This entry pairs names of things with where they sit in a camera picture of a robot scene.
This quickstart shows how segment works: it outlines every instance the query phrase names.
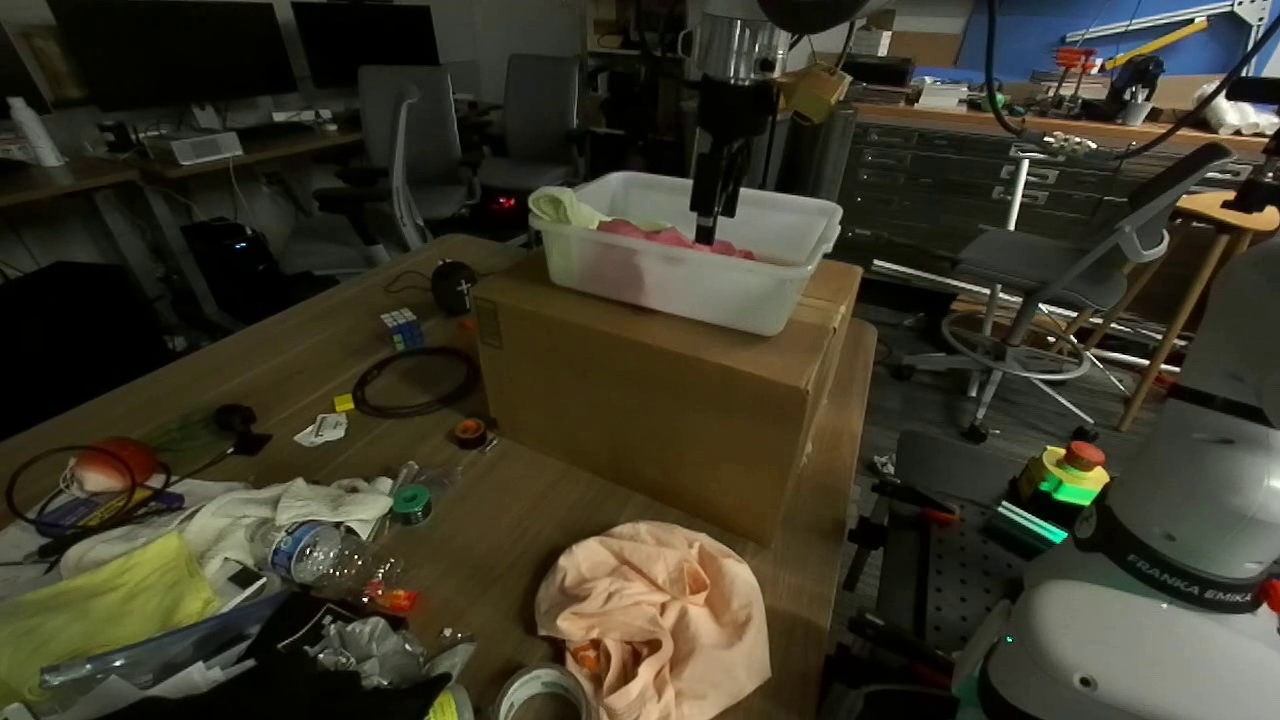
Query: white plastic bin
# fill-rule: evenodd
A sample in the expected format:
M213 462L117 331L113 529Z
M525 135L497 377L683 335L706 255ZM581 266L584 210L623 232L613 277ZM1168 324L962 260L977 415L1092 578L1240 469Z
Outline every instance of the white plastic bin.
M576 196L603 217L694 236L687 188L694 178L679 177L613 170L581 183ZM533 222L546 232L549 277L561 286L775 335L790 329L812 266L841 236L841 202L743 188L738 217L719 218L715 239L731 239L758 251L758 260L572 222Z

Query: cardboard box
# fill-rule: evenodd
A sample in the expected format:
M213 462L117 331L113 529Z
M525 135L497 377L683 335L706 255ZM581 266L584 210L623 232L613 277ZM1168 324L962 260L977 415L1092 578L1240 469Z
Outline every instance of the cardboard box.
M852 314L859 266L822 263L779 335L552 286L546 260L476 286L503 434L769 540Z

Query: tape roll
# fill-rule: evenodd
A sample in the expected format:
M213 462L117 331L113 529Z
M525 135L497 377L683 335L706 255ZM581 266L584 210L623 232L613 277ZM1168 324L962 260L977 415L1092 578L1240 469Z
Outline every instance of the tape roll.
M576 675L569 675L566 666L528 666L519 671L507 688L503 700L497 707L500 720L518 720L518 713L533 700L533 694L561 694L576 707L581 720L591 720L591 700L581 688Z

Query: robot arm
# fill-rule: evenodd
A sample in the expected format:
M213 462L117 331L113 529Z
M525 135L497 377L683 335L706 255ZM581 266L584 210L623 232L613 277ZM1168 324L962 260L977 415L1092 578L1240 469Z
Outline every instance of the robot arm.
M687 196L700 244L715 239L719 217L738 217L752 139L775 112L790 37L837 26L859 7L866 0L706 0L687 59L700 93L696 128L709 132Z

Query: office chair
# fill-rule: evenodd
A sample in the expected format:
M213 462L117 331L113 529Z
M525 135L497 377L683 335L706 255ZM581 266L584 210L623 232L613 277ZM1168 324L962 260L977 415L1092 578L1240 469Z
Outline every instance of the office chair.
M503 156L482 160L482 188L536 192L581 178L581 59L507 56Z
M379 218L405 249L431 236L431 218L471 202L471 177L452 112L452 81L430 62L360 69L363 165L341 170L350 188L319 188L316 202L352 218L375 260L388 260Z
M1043 397L1052 397L1060 409L1070 409L1083 427L1092 427L1092 415L1080 412L1074 398L1064 398L1052 379L1078 379L1088 372L1092 357L1080 357L1078 362L1064 362L1070 350L1080 350L1080 345L1064 338L1064 349L1037 349L1037 314L1043 303L1074 308L1074 311L1108 311L1122 303L1127 286L1127 266L1153 263L1168 249L1168 217L1177 199L1196 183L1196 177L1233 156L1224 145L1206 145L1140 188L1127 192L1127 202L1122 210L1108 210L1106 218L1088 222L1078 239L1057 236L1032 236L1013 227L985 227L953 266L957 278L987 282L985 314L971 318L949 314L939 324L939 335L953 345L953 350L926 350L926 357L902 357L898 372L944 372L944 366L968 366L968 397L977 398L965 434L987 439L987 409L1003 382L1003 377L1032 379ZM996 296L1013 293L1017 311L1003 329L996 329Z

